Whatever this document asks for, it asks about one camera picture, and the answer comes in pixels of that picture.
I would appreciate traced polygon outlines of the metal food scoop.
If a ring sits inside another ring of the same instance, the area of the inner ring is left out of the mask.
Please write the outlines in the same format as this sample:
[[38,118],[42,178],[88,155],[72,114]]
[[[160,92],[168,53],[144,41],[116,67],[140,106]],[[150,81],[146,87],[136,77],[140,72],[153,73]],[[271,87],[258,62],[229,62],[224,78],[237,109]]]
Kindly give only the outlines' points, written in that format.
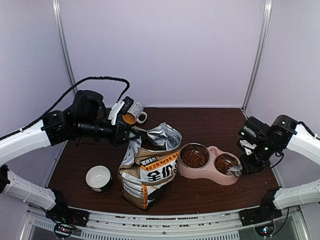
[[230,160],[226,160],[229,164],[229,168],[226,170],[226,175],[233,175],[235,177],[240,177],[242,175],[243,167],[241,164],[233,164]]

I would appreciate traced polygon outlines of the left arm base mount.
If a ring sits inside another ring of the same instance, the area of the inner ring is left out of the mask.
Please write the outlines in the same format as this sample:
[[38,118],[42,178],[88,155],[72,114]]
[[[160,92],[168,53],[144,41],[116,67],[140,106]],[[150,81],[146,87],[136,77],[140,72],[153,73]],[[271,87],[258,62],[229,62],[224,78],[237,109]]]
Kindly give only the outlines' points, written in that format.
[[52,189],[55,197],[55,205],[50,210],[43,210],[45,216],[52,220],[55,225],[53,233],[59,239],[65,240],[70,237],[77,227],[86,227],[90,213],[85,210],[70,208],[63,193]]

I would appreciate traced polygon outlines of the small steel feeder bowl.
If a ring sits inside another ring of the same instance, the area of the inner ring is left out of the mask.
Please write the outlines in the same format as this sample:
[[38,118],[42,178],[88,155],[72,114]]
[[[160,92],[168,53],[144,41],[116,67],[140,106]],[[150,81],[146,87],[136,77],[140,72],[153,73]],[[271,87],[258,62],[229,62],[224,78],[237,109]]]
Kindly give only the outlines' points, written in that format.
[[239,162],[236,157],[230,153],[222,153],[218,155],[214,160],[214,166],[224,175],[233,175],[233,172],[237,170],[231,170],[233,167],[239,167]]

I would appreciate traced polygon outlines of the left aluminium frame post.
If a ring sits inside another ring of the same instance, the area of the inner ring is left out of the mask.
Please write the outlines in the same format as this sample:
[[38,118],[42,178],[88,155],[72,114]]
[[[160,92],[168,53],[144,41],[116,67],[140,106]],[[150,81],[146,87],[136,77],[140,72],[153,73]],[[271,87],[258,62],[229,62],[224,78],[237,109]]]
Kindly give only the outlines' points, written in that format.
[[75,76],[74,76],[73,69],[72,69],[70,55],[68,52],[68,46],[67,46],[67,41],[66,41],[66,36],[65,36],[65,31],[64,31],[60,1],[53,0],[52,6],[53,6],[53,13],[54,13],[55,22],[56,22],[56,26],[57,26],[57,30],[58,30],[63,61],[64,61],[64,65],[66,68],[67,78],[68,78],[70,85],[73,86],[76,83],[76,80],[75,80]]

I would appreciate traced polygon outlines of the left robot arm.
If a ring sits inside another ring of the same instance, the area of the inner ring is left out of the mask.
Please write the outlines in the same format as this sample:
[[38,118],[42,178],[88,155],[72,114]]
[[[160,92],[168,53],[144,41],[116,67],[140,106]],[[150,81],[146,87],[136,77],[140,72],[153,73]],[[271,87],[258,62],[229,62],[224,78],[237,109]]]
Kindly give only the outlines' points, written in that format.
[[39,206],[53,213],[61,222],[69,221],[72,211],[59,190],[41,187],[15,175],[7,162],[37,149],[81,138],[108,140],[112,146],[123,145],[141,135],[133,128],[139,120],[128,121],[127,116],[134,108],[138,114],[143,113],[143,107],[127,96],[107,111],[101,94],[79,90],[67,109],[49,111],[26,129],[1,137],[1,194]]

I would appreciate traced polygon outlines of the pink double pet feeder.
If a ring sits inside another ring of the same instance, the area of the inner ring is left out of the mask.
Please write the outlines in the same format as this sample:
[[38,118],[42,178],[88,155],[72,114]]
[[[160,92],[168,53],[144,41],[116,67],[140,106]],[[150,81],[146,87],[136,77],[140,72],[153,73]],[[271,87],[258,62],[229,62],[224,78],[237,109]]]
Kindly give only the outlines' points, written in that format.
[[223,185],[223,186],[229,186],[235,184],[240,177],[235,177],[233,175],[225,175],[220,172],[215,167],[214,161],[215,158],[220,154],[231,154],[229,152],[225,152],[217,148],[216,146],[209,146],[206,147],[209,151],[210,159],[206,166],[198,169],[192,169],[185,167],[182,162],[180,161],[180,151],[179,156],[177,159],[177,171],[184,177],[189,179],[210,179],[217,184]]

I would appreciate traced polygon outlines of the brown dog food kibble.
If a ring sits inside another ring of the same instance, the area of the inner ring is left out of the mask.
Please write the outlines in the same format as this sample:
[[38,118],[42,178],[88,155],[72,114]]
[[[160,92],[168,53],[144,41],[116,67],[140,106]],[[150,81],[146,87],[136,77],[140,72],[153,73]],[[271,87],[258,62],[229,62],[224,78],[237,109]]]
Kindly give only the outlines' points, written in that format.
[[185,152],[181,161],[189,168],[197,169],[206,164],[205,157],[195,150]]

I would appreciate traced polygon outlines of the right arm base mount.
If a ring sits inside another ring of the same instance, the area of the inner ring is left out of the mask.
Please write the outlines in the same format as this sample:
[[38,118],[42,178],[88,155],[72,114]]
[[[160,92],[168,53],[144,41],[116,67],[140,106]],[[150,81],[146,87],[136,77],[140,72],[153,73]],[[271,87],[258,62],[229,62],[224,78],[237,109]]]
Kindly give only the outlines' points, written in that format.
[[268,190],[258,207],[247,208],[238,213],[243,227],[255,225],[257,235],[265,239],[276,232],[274,220],[282,216],[282,211],[273,203],[277,190],[279,188]]

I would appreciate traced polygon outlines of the dog food bag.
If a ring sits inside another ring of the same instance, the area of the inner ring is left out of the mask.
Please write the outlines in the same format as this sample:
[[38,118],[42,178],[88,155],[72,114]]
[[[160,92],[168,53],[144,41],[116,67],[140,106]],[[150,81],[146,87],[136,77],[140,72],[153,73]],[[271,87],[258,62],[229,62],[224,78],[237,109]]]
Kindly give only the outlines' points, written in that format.
[[182,135],[166,123],[146,130],[147,140],[128,143],[118,168],[122,196],[147,211],[177,174]]

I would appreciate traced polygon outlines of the large steel feeder bowl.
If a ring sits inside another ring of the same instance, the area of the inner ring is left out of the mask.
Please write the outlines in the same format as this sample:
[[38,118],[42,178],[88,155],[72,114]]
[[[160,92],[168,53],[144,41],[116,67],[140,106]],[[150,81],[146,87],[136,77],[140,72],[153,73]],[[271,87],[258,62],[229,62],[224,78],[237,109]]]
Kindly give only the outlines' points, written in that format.
[[187,143],[180,149],[179,159],[187,168],[200,169],[209,162],[210,153],[203,144]]

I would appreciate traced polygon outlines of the right aluminium frame post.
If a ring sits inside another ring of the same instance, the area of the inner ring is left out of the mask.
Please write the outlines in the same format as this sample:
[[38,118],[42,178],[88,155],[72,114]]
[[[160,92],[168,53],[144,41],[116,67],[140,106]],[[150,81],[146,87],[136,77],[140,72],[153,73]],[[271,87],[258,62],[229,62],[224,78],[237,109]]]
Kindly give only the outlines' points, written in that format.
[[263,58],[263,53],[266,47],[266,42],[268,38],[271,17],[272,17],[272,9],[273,9],[273,1],[265,0],[256,54],[253,62],[253,67],[252,67],[248,87],[247,87],[244,101],[241,107],[241,111],[246,118],[250,116],[249,103],[254,91],[255,83],[259,74],[259,70],[260,70],[260,66]]

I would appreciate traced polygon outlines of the aluminium front rail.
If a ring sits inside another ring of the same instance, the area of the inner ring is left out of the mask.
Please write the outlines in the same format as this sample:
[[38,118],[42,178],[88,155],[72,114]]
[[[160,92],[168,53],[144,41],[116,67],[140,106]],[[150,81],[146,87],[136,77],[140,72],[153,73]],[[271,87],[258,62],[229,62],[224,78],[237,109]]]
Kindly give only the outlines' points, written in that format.
[[90,210],[86,226],[70,240],[263,240],[262,230],[274,224],[271,240],[309,240],[302,211],[294,206],[274,220],[244,225],[240,210],[214,213],[148,215]]

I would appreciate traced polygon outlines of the aluminium frame post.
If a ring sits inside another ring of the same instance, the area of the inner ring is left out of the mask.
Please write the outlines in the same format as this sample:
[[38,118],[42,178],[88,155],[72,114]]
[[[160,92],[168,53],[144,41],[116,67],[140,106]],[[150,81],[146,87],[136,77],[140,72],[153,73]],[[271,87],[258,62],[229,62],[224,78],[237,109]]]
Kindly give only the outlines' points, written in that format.
[[70,55],[68,52],[68,46],[67,46],[67,41],[66,41],[66,36],[65,36],[65,31],[64,31],[60,1],[53,0],[52,6],[53,6],[53,13],[54,13],[55,22],[56,22],[56,26],[57,26],[57,30],[58,30],[63,61],[64,61],[64,65],[66,68],[67,78],[68,78],[70,85],[73,86],[76,83],[76,80],[75,80],[75,76],[74,76],[73,69],[72,69]]
[[244,101],[241,107],[241,111],[246,118],[250,116],[249,103],[254,91],[255,83],[259,74],[259,70],[260,70],[260,66],[263,58],[263,53],[266,47],[266,42],[268,38],[271,17],[272,17],[272,9],[273,9],[273,1],[265,0],[256,54],[253,62],[253,67],[252,67],[248,87],[247,87]]

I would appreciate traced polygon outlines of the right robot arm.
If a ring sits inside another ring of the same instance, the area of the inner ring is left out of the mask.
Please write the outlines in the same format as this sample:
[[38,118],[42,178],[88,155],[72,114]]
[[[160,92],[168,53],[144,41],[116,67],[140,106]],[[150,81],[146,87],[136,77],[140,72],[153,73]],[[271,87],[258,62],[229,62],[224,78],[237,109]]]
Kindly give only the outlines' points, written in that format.
[[[270,158],[284,158],[283,151],[296,152],[314,163],[320,162],[320,137],[303,122],[287,115],[279,115],[272,125],[267,125],[251,116],[238,132],[238,147],[244,151],[240,156],[242,175],[252,175],[264,169],[272,169]],[[320,181],[295,187],[271,190],[265,203],[256,210],[259,220],[268,220],[277,210],[292,206],[319,202]]]

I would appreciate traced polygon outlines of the white ceramic bowl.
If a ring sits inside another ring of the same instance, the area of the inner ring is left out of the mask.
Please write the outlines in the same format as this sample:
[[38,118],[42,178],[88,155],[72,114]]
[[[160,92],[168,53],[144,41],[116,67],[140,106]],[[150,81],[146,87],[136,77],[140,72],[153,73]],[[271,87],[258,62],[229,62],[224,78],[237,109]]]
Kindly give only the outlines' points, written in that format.
[[96,165],[86,173],[85,182],[93,191],[105,192],[111,187],[113,176],[106,166]]

